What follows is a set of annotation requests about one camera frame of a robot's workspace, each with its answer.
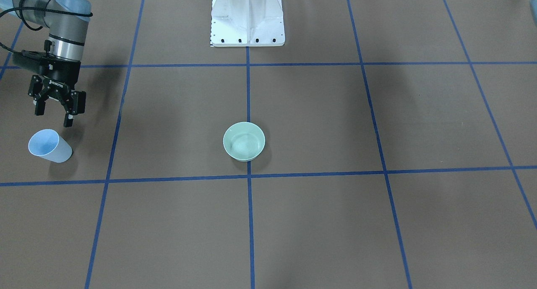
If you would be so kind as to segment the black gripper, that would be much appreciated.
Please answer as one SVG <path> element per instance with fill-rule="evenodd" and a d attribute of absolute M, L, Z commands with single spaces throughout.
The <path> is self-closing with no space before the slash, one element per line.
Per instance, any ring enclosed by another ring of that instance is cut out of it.
<path fill-rule="evenodd" d="M 86 92 L 75 90 L 78 82 L 81 62 L 50 59 L 54 69 L 48 75 L 35 74 L 29 88 L 33 98 L 34 114 L 42 116 L 46 100 L 57 100 L 65 110 L 63 127 L 72 127 L 75 115 L 86 112 Z"/>

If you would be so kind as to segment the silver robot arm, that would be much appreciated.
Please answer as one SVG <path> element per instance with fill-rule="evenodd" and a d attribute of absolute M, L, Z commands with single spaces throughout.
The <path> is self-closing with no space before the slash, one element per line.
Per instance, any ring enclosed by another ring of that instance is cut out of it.
<path fill-rule="evenodd" d="M 1 0 L 1 16 L 14 15 L 31 31 L 48 29 L 42 52 L 21 50 L 1 44 L 11 53 L 16 67 L 33 73 L 28 95 L 34 113 L 44 115 L 46 102 L 53 99 L 65 111 L 64 127 L 86 110 L 86 92 L 76 90 L 89 22 L 88 0 Z"/>

